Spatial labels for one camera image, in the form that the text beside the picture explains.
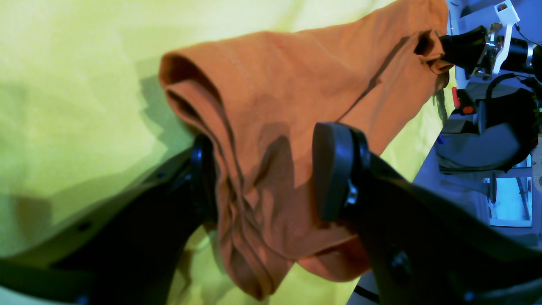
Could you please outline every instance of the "yellow-green cloth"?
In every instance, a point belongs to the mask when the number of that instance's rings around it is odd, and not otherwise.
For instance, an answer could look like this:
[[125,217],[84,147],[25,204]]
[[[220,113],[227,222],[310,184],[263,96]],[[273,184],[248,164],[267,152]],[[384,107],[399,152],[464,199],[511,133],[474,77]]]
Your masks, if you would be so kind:
[[[352,22],[391,2],[0,2],[0,256],[55,234],[78,211],[138,184],[191,145],[158,84],[165,52],[258,30]],[[413,180],[441,127],[430,100],[383,158]],[[258,303],[228,278],[213,236],[199,229],[191,238],[170,303]],[[345,304],[354,286],[295,266],[264,303]]]

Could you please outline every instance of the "orange cloth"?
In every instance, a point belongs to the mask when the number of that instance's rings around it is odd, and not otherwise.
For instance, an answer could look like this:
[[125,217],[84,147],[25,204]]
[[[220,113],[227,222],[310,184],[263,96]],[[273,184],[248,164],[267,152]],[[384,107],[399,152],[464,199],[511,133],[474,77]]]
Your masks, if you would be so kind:
[[444,0],[399,0],[349,24],[260,32],[163,57],[169,103],[214,144],[218,244],[246,293],[272,294],[296,262],[332,281],[370,267],[354,232],[318,221],[313,128],[355,126],[381,154],[448,82],[438,40],[447,17]]

